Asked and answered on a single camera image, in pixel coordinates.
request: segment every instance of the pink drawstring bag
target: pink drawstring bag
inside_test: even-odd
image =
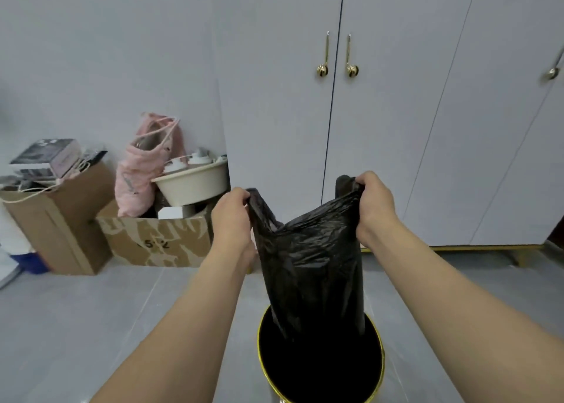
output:
[[[186,156],[178,119],[144,113],[137,136],[127,146],[117,165],[116,201],[118,217],[139,217],[155,200],[151,179],[162,174],[171,158]]]

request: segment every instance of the forearm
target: forearm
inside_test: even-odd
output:
[[[211,403],[244,267],[212,248],[190,286],[92,399]]]
[[[467,403],[562,400],[559,338],[466,279],[399,221],[379,226],[369,247]]]

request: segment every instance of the cabinet door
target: cabinet door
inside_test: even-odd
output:
[[[429,245],[470,244],[548,92],[563,0],[472,0],[405,224]]]
[[[321,204],[341,0],[211,3],[231,185],[291,220]]]
[[[542,244],[564,215],[564,78],[552,83],[472,244]]]
[[[343,0],[324,201],[339,175],[374,170],[404,213],[469,5]]]

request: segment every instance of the person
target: person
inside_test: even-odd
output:
[[[357,238],[375,254],[466,403],[564,401],[564,342],[466,279],[407,229],[367,171]],[[235,188],[190,286],[91,400],[211,403],[245,272],[256,254]]]

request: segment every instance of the blue plastic container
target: blue plastic container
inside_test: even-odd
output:
[[[10,255],[21,268],[30,274],[44,274],[49,272],[41,257],[37,253],[26,253],[24,255]]]

